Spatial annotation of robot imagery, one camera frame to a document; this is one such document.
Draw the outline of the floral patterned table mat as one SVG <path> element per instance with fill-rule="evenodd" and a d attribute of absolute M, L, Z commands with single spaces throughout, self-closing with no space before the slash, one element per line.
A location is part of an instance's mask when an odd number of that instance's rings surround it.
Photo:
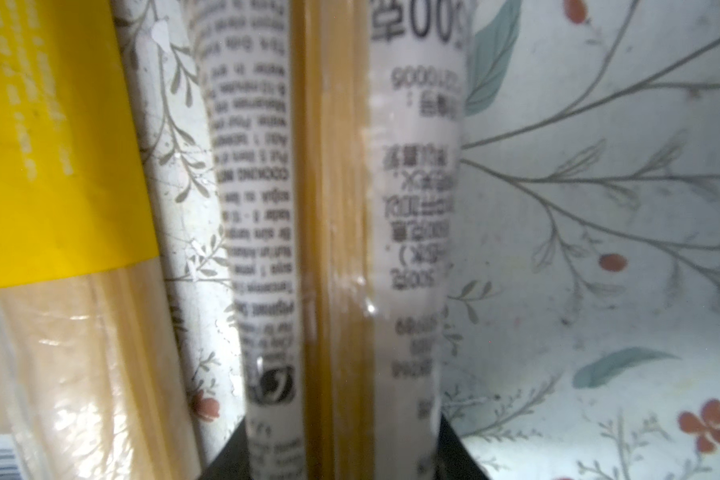
<path fill-rule="evenodd" d="M 448 479 L 720 479 L 720 1 L 472 1 Z"/>

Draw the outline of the yellow Pastatime bag right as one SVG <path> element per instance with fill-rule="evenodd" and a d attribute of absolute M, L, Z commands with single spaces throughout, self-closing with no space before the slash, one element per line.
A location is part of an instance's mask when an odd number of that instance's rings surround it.
<path fill-rule="evenodd" d="M 0 479 L 194 479 L 112 9 L 0 1 Z"/>

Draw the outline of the clear blue spaghetti bag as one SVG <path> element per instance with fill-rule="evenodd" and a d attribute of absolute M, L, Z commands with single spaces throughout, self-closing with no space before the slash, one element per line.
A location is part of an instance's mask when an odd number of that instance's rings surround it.
<path fill-rule="evenodd" d="M 186 1 L 249 479 L 435 479 L 471 1 Z"/>

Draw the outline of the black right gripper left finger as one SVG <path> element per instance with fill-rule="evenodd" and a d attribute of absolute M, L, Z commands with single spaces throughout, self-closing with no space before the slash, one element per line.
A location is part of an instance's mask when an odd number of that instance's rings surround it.
<path fill-rule="evenodd" d="M 243 418 L 198 480 L 249 480 L 249 449 Z"/>

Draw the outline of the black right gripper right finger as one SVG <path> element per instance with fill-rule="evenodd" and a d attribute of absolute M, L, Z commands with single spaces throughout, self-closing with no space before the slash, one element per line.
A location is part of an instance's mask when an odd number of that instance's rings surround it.
<path fill-rule="evenodd" d="M 446 417 L 440 417 L 435 455 L 436 480 L 490 480 L 472 458 Z"/>

